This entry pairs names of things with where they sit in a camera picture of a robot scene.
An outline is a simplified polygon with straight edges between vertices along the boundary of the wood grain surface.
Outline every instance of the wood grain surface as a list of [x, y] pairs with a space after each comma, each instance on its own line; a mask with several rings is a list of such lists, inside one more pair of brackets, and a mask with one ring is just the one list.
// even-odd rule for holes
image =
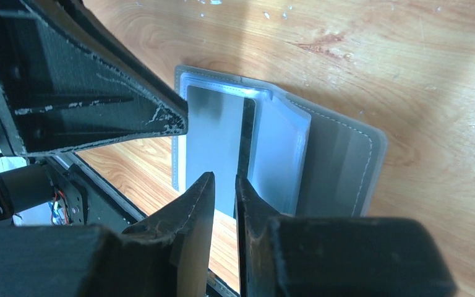
[[[422, 222], [475, 296], [475, 1], [85, 4], [171, 87], [178, 64], [244, 75], [385, 131], [369, 215]], [[80, 155], [147, 213], [177, 196], [168, 138]], [[237, 288], [235, 240], [217, 213], [210, 267]]]

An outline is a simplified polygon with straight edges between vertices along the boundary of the open wallet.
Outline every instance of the open wallet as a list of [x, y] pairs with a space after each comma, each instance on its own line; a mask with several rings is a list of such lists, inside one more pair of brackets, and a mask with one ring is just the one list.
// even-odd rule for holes
[[173, 186], [216, 178], [216, 209], [234, 216], [236, 175], [270, 206], [303, 217], [367, 212], [387, 151], [385, 134], [261, 80], [178, 66], [189, 130], [173, 138]]

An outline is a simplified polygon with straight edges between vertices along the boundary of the white stitching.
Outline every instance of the white stitching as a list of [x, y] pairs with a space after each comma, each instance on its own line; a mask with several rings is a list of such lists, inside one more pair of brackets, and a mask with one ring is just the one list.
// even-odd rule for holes
[[352, 211], [352, 213], [351, 213], [351, 216], [353, 216], [353, 215], [354, 215], [354, 212], [356, 211], [356, 206], [357, 206], [357, 202], [358, 202], [358, 200], [359, 200], [359, 194], [361, 193], [361, 188], [363, 187], [363, 180], [365, 180], [365, 174], [367, 173], [367, 169], [369, 168], [370, 159], [372, 158], [372, 139], [371, 139], [370, 136], [367, 135], [366, 133], [364, 133], [364, 132], [362, 132], [362, 131], [360, 131], [360, 130], [354, 128], [354, 127], [351, 127], [351, 126], [349, 126], [349, 125], [347, 125], [347, 124], [345, 124], [345, 123], [343, 123], [343, 122], [340, 122], [340, 121], [338, 121], [337, 119], [333, 119], [333, 118], [331, 118], [331, 117], [325, 116], [324, 114], [320, 114], [320, 113], [318, 113], [317, 111], [314, 111], [314, 110], [312, 110], [312, 109], [310, 109], [310, 108], [308, 108], [308, 107], [305, 107], [305, 106], [302, 106], [302, 105], [300, 105], [300, 104], [297, 104], [296, 102], [290, 100], [289, 98], [287, 98], [287, 100], [290, 101], [290, 102], [292, 102], [292, 103], [294, 103], [295, 105], [297, 105], [297, 106], [299, 106], [299, 107], [305, 109], [305, 110], [310, 111], [311, 113], [315, 113], [315, 114], [317, 114], [317, 115], [319, 115], [319, 116], [321, 116], [321, 117], [323, 117], [323, 118], [329, 119], [329, 120], [334, 121], [334, 122], [339, 123], [339, 124], [342, 124], [342, 125], [344, 125], [345, 127], [348, 127], [349, 129], [352, 129], [352, 130], [354, 130], [354, 131], [356, 131], [356, 132], [358, 132], [358, 133], [360, 133], [360, 134], [366, 136], [367, 139], [369, 140], [369, 157], [368, 157], [368, 159], [367, 159], [367, 164], [365, 164], [365, 169], [363, 170], [363, 174], [361, 175], [361, 183], [359, 184], [359, 189], [357, 190], [357, 194], [356, 194], [356, 201], [354, 201], [354, 207], [353, 207], [353, 211]]
[[[213, 75], [203, 74], [203, 73], [199, 73], [199, 72], [183, 71], [182, 73], [196, 74], [196, 75], [201, 75], [201, 76], [205, 76], [205, 77], [211, 77], [211, 78], [217, 79], [217, 80], [226, 80], [226, 81], [232, 82], [232, 83], [234, 83], [234, 84], [243, 84], [242, 82], [239, 82], [239, 81], [230, 80], [230, 79], [225, 79], [225, 78], [222, 78], [222, 77], [216, 77], [216, 76], [213, 76]], [[176, 82], [178, 82], [178, 81], [179, 81], [179, 73], [176, 73]], [[259, 86], [259, 85], [256, 85], [256, 84], [248, 84], [248, 85], [251, 85], [251, 86], [256, 87], [256, 88], [264, 88], [264, 87]], [[357, 206], [357, 202], [358, 202], [358, 200], [359, 200], [359, 195], [360, 195], [360, 193], [361, 193], [361, 189], [362, 189], [362, 187], [363, 187], [363, 182], [364, 182], [364, 180], [365, 180], [365, 174], [367, 173], [367, 170], [369, 169], [370, 159], [372, 158], [372, 139], [371, 139], [370, 136], [369, 136], [368, 134], [366, 134], [365, 132], [362, 132], [362, 131], [360, 131], [360, 130], [354, 128], [354, 127], [351, 127], [351, 126], [347, 125], [347, 124], [344, 123], [344, 122], [340, 122], [340, 121], [337, 120], [337, 119], [333, 119], [333, 118], [331, 118], [331, 117], [329, 117], [329, 116], [325, 116], [324, 114], [321, 114], [321, 113], [319, 113], [319, 112], [317, 112], [317, 111], [314, 111], [314, 110], [312, 110], [312, 109], [310, 109], [310, 108], [308, 108], [308, 107], [306, 107], [306, 106], [302, 106], [302, 105], [300, 105], [300, 104], [298, 104], [298, 103], [296, 103], [296, 102], [290, 100], [289, 98], [287, 98], [287, 100], [290, 101], [290, 102], [292, 102], [292, 103], [294, 103], [295, 105], [297, 105], [297, 106], [299, 106], [299, 107], [301, 107], [301, 108], [307, 110], [307, 111], [310, 111], [311, 113], [315, 113], [315, 114], [321, 116], [322, 118], [325, 118], [325, 119], [331, 120], [331, 121], [333, 121], [333, 122], [336, 122], [336, 123], [338, 123], [338, 124], [344, 125], [345, 127], [349, 128], [349, 129], [351, 129], [351, 130], [354, 130], [354, 131], [360, 133], [361, 135], [366, 136], [367, 139], [369, 140], [369, 157], [368, 157], [368, 159], [367, 159], [367, 163], [365, 164], [365, 168], [364, 168], [364, 170], [363, 170], [363, 174], [361, 175], [361, 182], [360, 182], [359, 188], [358, 188], [358, 190], [357, 190], [356, 201], [354, 201], [354, 207], [353, 207], [353, 211], [352, 211], [352, 213], [351, 213], [351, 216], [353, 216], [353, 215], [354, 215], [354, 212], [356, 211], [356, 206]]]
[[172, 177], [172, 187], [176, 188], [179, 190], [179, 179], [178, 179], [178, 148], [177, 146], [177, 141], [178, 137], [173, 136], [172, 137], [172, 170], [173, 172], [173, 177]]

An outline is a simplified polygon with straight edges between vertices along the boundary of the black plastic bracket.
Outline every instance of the black plastic bracket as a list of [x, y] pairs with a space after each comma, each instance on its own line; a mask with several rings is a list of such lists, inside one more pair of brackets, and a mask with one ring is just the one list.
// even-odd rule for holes
[[55, 155], [186, 131], [187, 103], [80, 1], [0, 1], [5, 155]]
[[205, 173], [123, 235], [0, 228], [0, 296], [205, 296], [214, 201], [214, 175]]
[[241, 296], [453, 296], [423, 226], [402, 218], [280, 215], [236, 179]]

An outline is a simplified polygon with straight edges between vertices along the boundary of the gray leather cover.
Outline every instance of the gray leather cover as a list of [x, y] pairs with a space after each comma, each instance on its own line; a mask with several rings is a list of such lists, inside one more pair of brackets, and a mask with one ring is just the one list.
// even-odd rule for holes
[[[263, 95], [285, 98], [310, 113], [312, 119], [296, 216], [359, 217], [366, 214], [387, 152], [388, 141], [381, 130], [316, 105], [268, 82], [195, 67], [176, 68], [175, 87], [180, 94], [181, 76], [184, 74], [195, 75], [211, 84], [253, 88]], [[189, 121], [205, 120], [195, 118], [195, 110], [189, 108]], [[225, 128], [221, 132], [225, 131], [224, 134], [227, 134], [229, 130], [236, 130], [237, 133], [234, 133], [240, 135], [241, 122], [235, 122], [235, 128]], [[173, 186], [179, 189], [177, 137], [173, 139], [172, 163]], [[233, 176], [236, 174], [234, 170], [226, 173]], [[216, 173], [216, 184], [219, 179]], [[234, 189], [233, 183], [225, 186]]]

